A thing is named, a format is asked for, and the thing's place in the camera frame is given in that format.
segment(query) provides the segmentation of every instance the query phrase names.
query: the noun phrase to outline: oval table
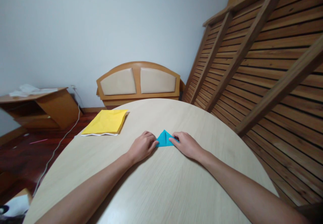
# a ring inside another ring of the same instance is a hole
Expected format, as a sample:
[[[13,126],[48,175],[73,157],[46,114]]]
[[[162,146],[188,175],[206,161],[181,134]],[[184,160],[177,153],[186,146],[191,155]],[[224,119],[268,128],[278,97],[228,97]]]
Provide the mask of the oval table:
[[[278,196],[247,145],[210,113],[176,100],[147,99],[130,111],[118,136],[75,136],[40,185],[24,223],[35,223],[86,179],[125,153],[148,130],[184,131],[217,158]],[[118,182],[89,223],[249,223],[217,181],[174,146],[160,147]]]

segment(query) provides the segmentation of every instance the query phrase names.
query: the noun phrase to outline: blue origami paper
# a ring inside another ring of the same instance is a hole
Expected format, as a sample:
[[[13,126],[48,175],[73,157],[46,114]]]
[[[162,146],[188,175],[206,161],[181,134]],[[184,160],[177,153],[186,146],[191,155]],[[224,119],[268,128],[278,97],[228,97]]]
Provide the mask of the blue origami paper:
[[[163,131],[159,137],[157,138],[157,141],[159,141],[159,143],[156,145],[156,147],[167,147],[167,146],[173,146],[174,144],[172,144],[170,142],[170,140],[168,140],[169,138],[174,138],[172,137],[172,135],[170,135],[167,131]]]

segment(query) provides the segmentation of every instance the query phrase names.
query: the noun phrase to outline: wooden nightstand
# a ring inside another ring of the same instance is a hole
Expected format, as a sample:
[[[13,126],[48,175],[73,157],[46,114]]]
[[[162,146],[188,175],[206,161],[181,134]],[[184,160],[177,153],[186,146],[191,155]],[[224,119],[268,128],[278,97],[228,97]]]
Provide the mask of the wooden nightstand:
[[[0,107],[26,129],[65,129],[77,120],[79,111],[67,87],[28,97],[1,96]]]

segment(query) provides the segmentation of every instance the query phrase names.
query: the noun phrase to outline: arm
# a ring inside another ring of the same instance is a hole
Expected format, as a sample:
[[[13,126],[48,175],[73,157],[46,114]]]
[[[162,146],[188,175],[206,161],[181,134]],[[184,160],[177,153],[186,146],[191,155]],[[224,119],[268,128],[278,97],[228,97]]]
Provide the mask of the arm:
[[[86,223],[124,173],[150,155],[157,143],[152,133],[144,132],[127,153],[76,187],[36,223]]]
[[[253,224],[309,223],[273,193],[204,150],[188,133],[175,132],[173,137],[180,143],[172,138],[169,140],[185,156],[200,162]]]

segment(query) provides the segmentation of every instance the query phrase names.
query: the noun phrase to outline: yellow paper bag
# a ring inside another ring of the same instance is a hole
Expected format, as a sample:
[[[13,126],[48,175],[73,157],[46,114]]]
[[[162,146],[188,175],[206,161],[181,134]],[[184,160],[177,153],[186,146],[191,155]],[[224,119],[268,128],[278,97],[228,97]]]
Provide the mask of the yellow paper bag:
[[[101,110],[82,132],[82,136],[118,135],[128,110]]]

